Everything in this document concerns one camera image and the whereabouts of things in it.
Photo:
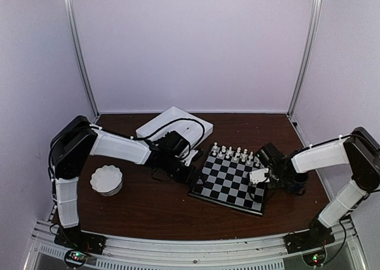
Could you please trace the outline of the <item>white plastic tray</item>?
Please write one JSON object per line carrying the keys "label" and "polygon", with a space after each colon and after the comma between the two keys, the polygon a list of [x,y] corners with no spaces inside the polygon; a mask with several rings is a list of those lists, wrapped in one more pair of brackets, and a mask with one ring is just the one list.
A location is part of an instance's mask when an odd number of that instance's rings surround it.
{"label": "white plastic tray", "polygon": [[176,131],[191,144],[191,148],[195,148],[213,133],[212,123],[173,106],[138,128],[136,135],[139,138],[147,137],[158,130],[158,128],[180,118],[194,119],[196,122],[190,120],[176,121],[165,126],[158,131],[158,133],[149,138],[149,140],[154,141],[162,138],[168,132]]}

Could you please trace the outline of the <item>black and silver chessboard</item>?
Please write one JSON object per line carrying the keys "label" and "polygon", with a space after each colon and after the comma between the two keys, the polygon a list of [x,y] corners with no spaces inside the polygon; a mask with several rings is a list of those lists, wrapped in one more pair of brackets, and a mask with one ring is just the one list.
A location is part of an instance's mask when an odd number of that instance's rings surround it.
{"label": "black and silver chessboard", "polygon": [[242,212],[264,215],[266,184],[252,185],[248,177],[249,172],[258,168],[236,163],[219,164],[219,160],[209,157],[210,150],[188,195]]}

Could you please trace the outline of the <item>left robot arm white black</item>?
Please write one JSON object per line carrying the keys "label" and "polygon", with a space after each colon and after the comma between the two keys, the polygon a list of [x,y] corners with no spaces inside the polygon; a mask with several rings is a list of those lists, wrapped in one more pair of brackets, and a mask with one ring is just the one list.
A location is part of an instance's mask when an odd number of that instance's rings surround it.
{"label": "left robot arm white black", "polygon": [[127,138],[91,124],[85,116],[77,116],[50,143],[48,172],[58,207],[61,236],[73,249],[81,248],[86,240],[80,226],[77,208],[77,185],[82,169],[90,155],[101,155],[161,169],[177,182],[189,182],[193,166],[179,158],[180,148],[186,148],[184,137],[176,131],[151,141]]}

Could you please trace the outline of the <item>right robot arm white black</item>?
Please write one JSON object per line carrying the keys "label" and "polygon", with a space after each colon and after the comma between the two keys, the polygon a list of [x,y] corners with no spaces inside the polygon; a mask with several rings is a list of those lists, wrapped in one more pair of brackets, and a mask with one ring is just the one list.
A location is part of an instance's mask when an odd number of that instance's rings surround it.
{"label": "right robot arm white black", "polygon": [[309,145],[289,155],[268,143],[256,156],[263,167],[249,173],[249,182],[278,183],[293,193],[302,191],[309,171],[337,165],[350,166],[352,175],[349,182],[311,221],[305,233],[304,241],[310,247],[317,247],[327,238],[333,225],[379,190],[379,143],[361,126],[348,135]]}

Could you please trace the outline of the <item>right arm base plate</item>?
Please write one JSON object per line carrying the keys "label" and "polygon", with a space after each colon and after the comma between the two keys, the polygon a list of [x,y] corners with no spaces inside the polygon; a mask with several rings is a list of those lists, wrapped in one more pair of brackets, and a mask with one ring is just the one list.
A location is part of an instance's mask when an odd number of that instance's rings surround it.
{"label": "right arm base plate", "polygon": [[317,230],[315,228],[298,233],[289,233],[284,236],[287,253],[304,252],[310,249],[323,247],[323,245],[334,243],[335,237],[328,230]]}

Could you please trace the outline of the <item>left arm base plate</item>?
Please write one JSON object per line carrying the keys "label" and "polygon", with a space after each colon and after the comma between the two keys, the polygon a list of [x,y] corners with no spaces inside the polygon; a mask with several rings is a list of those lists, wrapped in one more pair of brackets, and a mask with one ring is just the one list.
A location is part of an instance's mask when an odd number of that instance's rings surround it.
{"label": "left arm base plate", "polygon": [[54,243],[83,253],[101,255],[106,243],[105,236],[90,233],[65,234],[58,230]]}

